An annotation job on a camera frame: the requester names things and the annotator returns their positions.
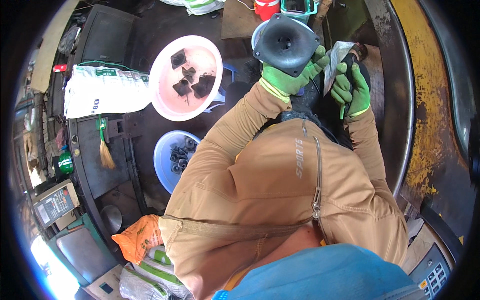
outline foot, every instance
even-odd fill
[[[356,42],[348,52],[355,54],[358,61],[364,60],[368,55],[367,47],[359,42]]]

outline black horn tweeter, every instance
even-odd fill
[[[320,38],[307,27],[275,13],[261,33],[253,56],[298,77],[319,45]]]

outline peeling yellow paint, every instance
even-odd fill
[[[438,190],[433,186],[429,186],[430,179],[428,177],[425,178],[425,183],[421,185],[420,190],[423,191],[424,194],[438,194]]]
[[[405,182],[416,196],[438,193],[429,186],[433,168],[450,152],[442,142],[449,130],[448,81],[434,32],[416,1],[391,0],[407,39],[416,92],[416,124]]]

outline green glove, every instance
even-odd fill
[[[356,117],[370,107],[370,90],[368,89],[365,78],[360,73],[360,67],[356,62],[352,64],[353,90],[350,93],[350,82],[345,73],[347,72],[347,64],[344,62],[336,66],[338,75],[335,76],[335,82],[332,86],[330,94],[333,99],[340,105],[340,119],[343,119],[345,112],[345,104],[350,103],[348,116]]]
[[[288,103],[290,95],[298,93],[302,87],[308,84],[310,79],[313,79],[328,65],[329,61],[329,57],[325,56],[325,48],[318,46],[298,77],[285,74],[264,62],[264,70],[259,83],[269,93]]]

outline zipper pull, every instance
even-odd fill
[[[313,212],[312,212],[312,217],[315,219],[315,220],[318,220],[318,218],[320,218],[320,187],[317,186],[317,188],[315,189],[315,196],[313,197],[313,202],[312,202],[312,209],[313,209]]]

